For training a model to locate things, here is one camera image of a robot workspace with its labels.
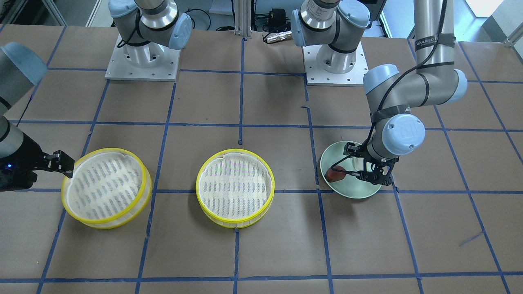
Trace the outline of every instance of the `light blue joint cap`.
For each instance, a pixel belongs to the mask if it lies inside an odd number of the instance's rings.
[[[359,28],[366,28],[369,25],[369,9],[357,0],[341,0],[338,4],[338,12],[341,17]]]
[[[191,31],[191,18],[187,14],[182,13],[174,25],[173,33],[169,40],[169,48],[181,50],[185,47],[191,36]]]
[[[0,49],[33,85],[38,84],[46,75],[46,64],[24,45],[11,42]]]
[[[381,85],[381,83],[399,73],[400,71],[397,70],[397,67],[394,64],[383,64],[369,70],[363,76],[363,88],[365,89],[365,95],[374,90],[374,88],[377,86]]]
[[[454,91],[454,94],[452,94],[452,97],[450,97],[449,100],[447,100],[446,103],[452,103],[454,101],[458,101],[459,99],[463,98],[465,96],[465,93],[467,92],[467,88],[469,86],[469,82],[467,81],[467,78],[465,77],[465,74],[461,70],[454,69],[456,73],[458,74],[458,87],[456,88],[456,91]]]
[[[112,18],[122,17],[133,12],[138,6],[134,0],[110,0],[109,12]]]
[[[385,148],[392,154],[409,154],[423,143],[425,126],[414,115],[395,115],[383,128],[381,139]]]
[[[294,44],[296,44],[298,47],[306,46],[305,37],[303,36],[302,30],[303,28],[300,22],[300,13],[297,9],[293,10],[291,16],[292,39],[294,40]]]

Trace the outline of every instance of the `tiled surface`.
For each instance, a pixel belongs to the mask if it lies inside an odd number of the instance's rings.
[[[121,228],[90,229],[61,219],[63,176],[38,172],[34,190],[0,195],[1,293],[523,291],[523,105],[521,84],[507,83],[520,80],[523,65],[502,45],[456,46],[456,67],[471,80],[466,96],[414,109],[428,128],[424,144],[400,158],[395,186],[352,200],[315,167],[332,143],[366,138],[365,95],[306,87],[292,42],[193,31],[174,87],[107,83],[116,29],[68,27],[58,42],[61,33],[0,32],[0,42],[26,42],[50,59],[19,127],[44,151],[76,159],[84,148],[132,151],[157,184],[154,206]],[[414,66],[408,40],[362,43],[370,68]],[[20,118],[30,94],[9,119]],[[277,190],[267,215],[238,231],[210,221],[194,191],[204,161],[230,148],[265,159]]]
[[[423,290],[427,294],[506,293],[500,277],[440,277],[423,278]]]

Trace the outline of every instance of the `yellow-rimmed basket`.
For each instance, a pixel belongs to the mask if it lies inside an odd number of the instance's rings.
[[[228,149],[211,156],[196,178],[204,213],[226,228],[244,228],[261,219],[274,197],[274,175],[255,153]]]
[[[135,218],[151,197],[149,171],[133,153],[105,148],[89,153],[62,183],[62,203],[89,227],[112,229]]]

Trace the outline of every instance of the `metal mounting plate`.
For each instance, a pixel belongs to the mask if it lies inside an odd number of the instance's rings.
[[[116,40],[118,44],[121,40],[119,36]],[[115,45],[112,51],[111,60],[107,66],[105,78],[117,81],[160,81],[175,82],[178,73],[180,60],[180,50],[165,49],[165,55],[161,63],[154,67],[136,67],[132,65],[123,52],[123,48],[117,48]]]
[[[322,45],[303,47],[307,84],[311,86],[343,86],[363,87],[363,75],[369,71],[367,60],[361,43],[356,49],[356,63],[353,69],[346,74],[333,74],[324,70],[316,60],[316,55]]]

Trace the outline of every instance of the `light green plate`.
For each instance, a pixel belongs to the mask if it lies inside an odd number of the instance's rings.
[[[332,190],[342,196],[355,199],[370,197],[381,188],[381,185],[373,185],[369,182],[358,180],[357,178],[350,175],[347,175],[344,179],[333,183],[329,183],[325,179],[325,173],[328,171],[328,169],[333,164],[345,157],[345,155],[343,155],[343,149],[345,148],[345,144],[347,144],[347,142],[349,141],[336,142],[325,149],[320,159],[320,172],[322,177],[329,187],[332,188]],[[356,172],[363,169],[363,161],[360,160],[360,163],[361,166],[354,167],[352,159],[347,159],[339,163],[339,166],[342,166],[347,171]]]

